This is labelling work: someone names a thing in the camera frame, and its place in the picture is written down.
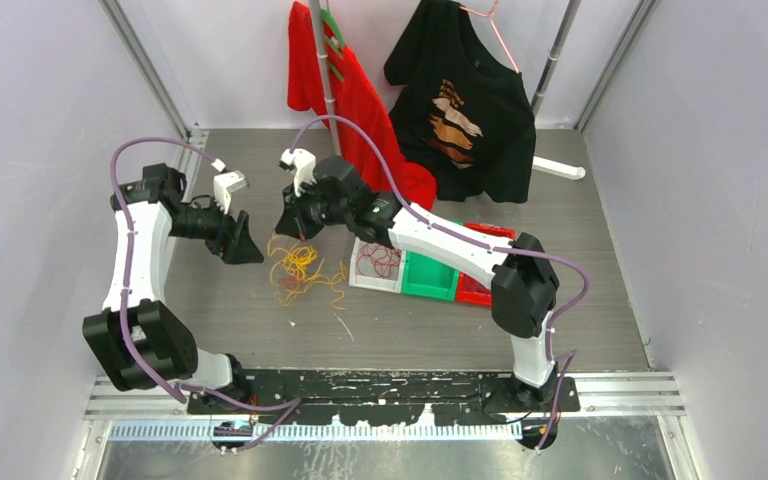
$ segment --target green hanger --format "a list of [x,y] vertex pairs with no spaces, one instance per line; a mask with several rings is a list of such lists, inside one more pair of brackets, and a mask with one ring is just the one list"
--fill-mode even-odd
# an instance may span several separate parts
[[[343,33],[340,32],[340,27],[337,26],[337,21],[334,20],[334,16],[331,15],[331,12],[324,8],[321,10],[320,15],[322,17],[322,21],[331,27],[331,31],[334,33],[333,37],[325,37],[325,43],[331,47],[331,50],[333,50],[338,57],[343,58],[342,50],[346,42],[343,41]],[[331,71],[334,72],[334,75],[337,77],[337,79],[342,82],[344,79],[343,74],[337,70],[337,67],[335,67],[332,63],[329,63],[328,66],[331,67]]]

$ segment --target clothes hanger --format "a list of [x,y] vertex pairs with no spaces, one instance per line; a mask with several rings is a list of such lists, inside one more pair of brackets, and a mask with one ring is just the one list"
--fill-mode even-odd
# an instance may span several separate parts
[[[331,33],[333,33],[333,36],[325,37],[325,44],[328,45],[335,54],[337,54],[337,57],[342,59],[343,46],[346,45],[346,42],[343,41],[343,33],[340,31],[340,27],[337,26],[337,21],[334,20],[334,16],[331,15],[330,11],[323,8],[320,10],[320,15],[322,17],[322,23],[328,25],[328,27],[331,28]],[[334,72],[334,76],[337,77],[337,80],[341,82],[344,80],[343,74],[337,70],[337,67],[335,67],[333,63],[328,62],[328,67],[332,72]]]
[[519,73],[519,67],[517,67],[516,62],[514,61],[514,57],[511,55],[510,50],[508,50],[508,46],[505,45],[505,41],[502,40],[502,34],[499,33],[499,29],[496,28],[496,21],[494,20],[496,16],[496,6],[499,5],[499,0],[496,0],[493,2],[493,6],[490,7],[490,11],[487,13],[481,13],[477,12],[471,8],[467,8],[463,5],[461,5],[461,10],[464,10],[466,12],[472,13],[474,15],[478,15],[479,17],[489,18],[490,19],[490,26],[493,27],[493,31],[496,32],[496,38],[499,39],[499,43],[502,44],[502,48],[505,50],[505,55],[508,56],[508,60],[511,61],[511,65],[514,67],[514,71]]

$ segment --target debris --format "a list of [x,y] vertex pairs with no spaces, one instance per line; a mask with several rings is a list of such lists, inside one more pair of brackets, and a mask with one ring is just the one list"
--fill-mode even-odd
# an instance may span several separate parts
[[354,336],[354,335],[352,335],[352,331],[351,331],[351,330],[349,330],[349,327],[347,327],[347,326],[346,326],[346,322],[344,322],[344,321],[343,321],[343,319],[342,319],[342,318],[340,318],[340,316],[339,316],[339,315],[337,315],[336,313],[334,314],[334,316],[335,316],[335,317],[337,317],[337,320],[339,320],[339,321],[340,321],[340,323],[342,323],[342,324],[343,324],[343,328],[345,328],[345,329],[346,329],[346,332],[348,332],[348,334],[349,334],[349,337],[352,339],[352,342],[354,342],[354,341],[355,341],[355,336]]
[[[308,267],[312,267],[316,259],[319,258],[319,252],[311,246],[299,247],[299,242],[296,242],[289,248],[273,247],[272,242],[278,238],[278,235],[272,235],[272,238],[269,239],[269,244],[266,246],[266,254],[270,257],[276,253],[284,254],[284,258],[275,262],[272,269],[269,271],[269,282],[272,285],[280,286],[286,291],[286,295],[281,295],[280,292],[275,292],[275,298],[278,299],[281,306],[289,306],[293,303],[293,300],[295,300],[296,297],[307,293],[307,291],[317,283],[321,283],[328,285],[334,293],[339,294],[339,296],[331,302],[331,308],[336,310],[346,310],[347,307],[336,305],[337,302],[346,296],[346,292],[337,288],[337,284],[348,278],[349,271],[346,269],[346,265],[343,262],[340,262],[340,271],[337,274],[328,277],[321,273],[322,266],[325,263],[325,259],[323,258],[319,261],[316,270],[313,273],[309,273]],[[285,277],[275,278],[278,267],[281,267],[284,270]]]

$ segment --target pink hanger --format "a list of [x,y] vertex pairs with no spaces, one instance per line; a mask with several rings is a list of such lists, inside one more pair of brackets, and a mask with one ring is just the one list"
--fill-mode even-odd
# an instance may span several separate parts
[[490,7],[490,11],[487,13],[481,13],[476,12],[475,10],[471,8],[467,8],[463,5],[461,5],[461,10],[467,11],[469,13],[474,13],[475,15],[478,15],[479,17],[489,18],[490,19],[490,25],[493,27],[493,31],[496,32],[496,38],[499,39],[499,43],[502,44],[502,48],[505,49],[505,55],[508,56],[508,60],[511,61],[511,65],[514,66],[514,71],[519,73],[519,67],[516,66],[516,62],[514,62],[514,57],[511,56],[510,50],[508,50],[508,46],[505,45],[505,41],[502,40],[502,35],[499,33],[499,29],[496,28],[496,21],[493,19],[496,16],[496,5],[499,4],[499,0],[496,0],[493,2],[493,6]]

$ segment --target black mounting plate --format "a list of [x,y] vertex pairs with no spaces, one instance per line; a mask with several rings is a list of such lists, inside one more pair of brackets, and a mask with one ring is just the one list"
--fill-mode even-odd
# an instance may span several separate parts
[[[415,423],[426,405],[436,425],[497,425],[503,413],[529,412],[516,398],[510,372],[427,370],[246,370],[257,405],[278,405],[296,397],[302,403],[287,418],[301,425],[330,425],[340,415],[344,425],[367,421],[370,426]],[[561,412],[581,409],[575,380],[565,377],[558,400]],[[548,412],[551,402],[541,405]],[[191,415],[235,413],[221,406],[190,401]],[[271,423],[281,412],[260,414]]]

